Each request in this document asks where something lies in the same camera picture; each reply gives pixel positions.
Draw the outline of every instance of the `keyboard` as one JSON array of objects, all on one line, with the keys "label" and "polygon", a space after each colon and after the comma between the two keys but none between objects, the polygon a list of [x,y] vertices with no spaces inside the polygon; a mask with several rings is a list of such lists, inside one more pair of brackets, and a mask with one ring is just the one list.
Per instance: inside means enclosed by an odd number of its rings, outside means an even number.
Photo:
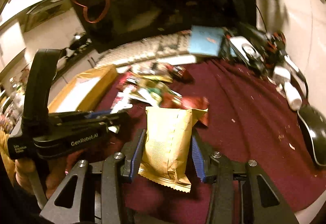
[{"label": "keyboard", "polygon": [[149,37],[124,44],[106,51],[97,66],[113,64],[119,73],[125,72],[129,65],[155,60],[171,65],[196,63],[195,56],[188,51],[190,30],[169,35]]}]

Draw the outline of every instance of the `maroon tablecloth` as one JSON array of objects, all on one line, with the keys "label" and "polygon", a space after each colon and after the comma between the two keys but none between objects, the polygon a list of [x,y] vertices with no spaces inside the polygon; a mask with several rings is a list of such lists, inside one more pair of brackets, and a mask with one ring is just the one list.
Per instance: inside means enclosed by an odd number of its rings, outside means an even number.
[{"label": "maroon tablecloth", "polygon": [[[208,60],[186,68],[195,83],[174,81],[170,88],[184,96],[208,98],[209,126],[198,126],[203,141],[232,160],[258,161],[295,212],[322,194],[326,189],[326,173],[314,167],[297,115],[274,85],[257,78],[241,64],[231,66],[224,61]],[[117,93],[117,81],[97,110],[110,108]],[[134,105],[129,111],[132,118],[129,126],[121,129],[119,139],[102,144],[102,148],[93,153],[96,159],[118,151],[137,128],[146,128],[145,106],[143,103]],[[176,224],[205,223],[210,186],[197,178],[191,160],[188,160],[186,175],[192,183],[190,193],[161,186],[138,175],[132,184],[123,188],[126,206]]]}]

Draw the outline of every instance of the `yellow snack package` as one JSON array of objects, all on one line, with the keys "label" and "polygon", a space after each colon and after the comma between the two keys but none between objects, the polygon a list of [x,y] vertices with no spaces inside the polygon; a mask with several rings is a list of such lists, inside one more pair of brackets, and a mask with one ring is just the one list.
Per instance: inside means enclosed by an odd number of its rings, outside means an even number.
[{"label": "yellow snack package", "polygon": [[143,177],[190,192],[185,175],[191,131],[206,110],[146,107],[147,133],[138,173]]}]

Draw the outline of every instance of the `black computer mouse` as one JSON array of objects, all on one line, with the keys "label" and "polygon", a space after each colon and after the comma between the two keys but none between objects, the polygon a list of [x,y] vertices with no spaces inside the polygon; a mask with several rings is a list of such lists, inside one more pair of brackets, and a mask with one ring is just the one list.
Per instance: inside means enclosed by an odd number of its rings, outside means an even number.
[{"label": "black computer mouse", "polygon": [[298,110],[298,120],[312,160],[318,166],[326,166],[326,118],[312,106],[303,105]]}]

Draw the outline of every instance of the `silver screw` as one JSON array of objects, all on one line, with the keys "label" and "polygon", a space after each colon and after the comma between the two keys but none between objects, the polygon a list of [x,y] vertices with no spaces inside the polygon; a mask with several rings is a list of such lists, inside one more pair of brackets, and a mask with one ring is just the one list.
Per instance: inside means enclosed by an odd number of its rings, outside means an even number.
[{"label": "silver screw", "polygon": [[222,157],[222,154],[220,154],[218,151],[215,151],[215,152],[212,153],[212,156],[214,158],[218,159],[218,158]]},{"label": "silver screw", "polygon": [[248,164],[252,167],[255,167],[257,165],[257,162],[255,160],[249,160]]},{"label": "silver screw", "polygon": [[116,152],[115,154],[113,154],[113,158],[115,159],[122,159],[124,157],[124,154],[121,152]]},{"label": "silver screw", "polygon": [[80,160],[79,162],[77,162],[77,165],[78,167],[85,167],[87,163],[87,160]]}]

